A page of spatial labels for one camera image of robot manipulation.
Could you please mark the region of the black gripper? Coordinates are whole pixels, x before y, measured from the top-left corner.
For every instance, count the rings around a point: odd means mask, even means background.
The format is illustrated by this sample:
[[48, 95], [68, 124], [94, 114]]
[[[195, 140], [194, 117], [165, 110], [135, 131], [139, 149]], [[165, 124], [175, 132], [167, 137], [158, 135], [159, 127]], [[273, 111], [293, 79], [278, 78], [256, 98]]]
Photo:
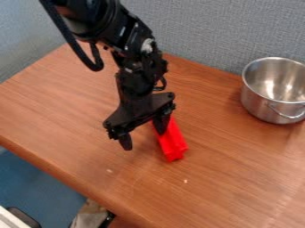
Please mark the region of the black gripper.
[[131, 97], [122, 89], [119, 92], [119, 106], [103, 122], [111, 139], [119, 138], [126, 151], [133, 150], [130, 132], [141, 125], [153, 121], [159, 135], [163, 135], [170, 121], [170, 114], [175, 110], [175, 94], [173, 92], [149, 93], [141, 97]]

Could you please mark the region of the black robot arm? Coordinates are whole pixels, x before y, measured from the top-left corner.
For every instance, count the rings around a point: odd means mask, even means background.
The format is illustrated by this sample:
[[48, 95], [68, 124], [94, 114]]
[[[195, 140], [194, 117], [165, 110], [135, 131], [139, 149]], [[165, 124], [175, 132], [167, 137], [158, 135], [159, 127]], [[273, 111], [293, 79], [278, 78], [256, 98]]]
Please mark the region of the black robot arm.
[[119, 105], [103, 127], [108, 137], [130, 151], [130, 132], [151, 122], [163, 134], [175, 109], [175, 95], [166, 90], [169, 62], [158, 49], [153, 31], [120, 0], [51, 2], [71, 35], [91, 45], [103, 45], [114, 57]]

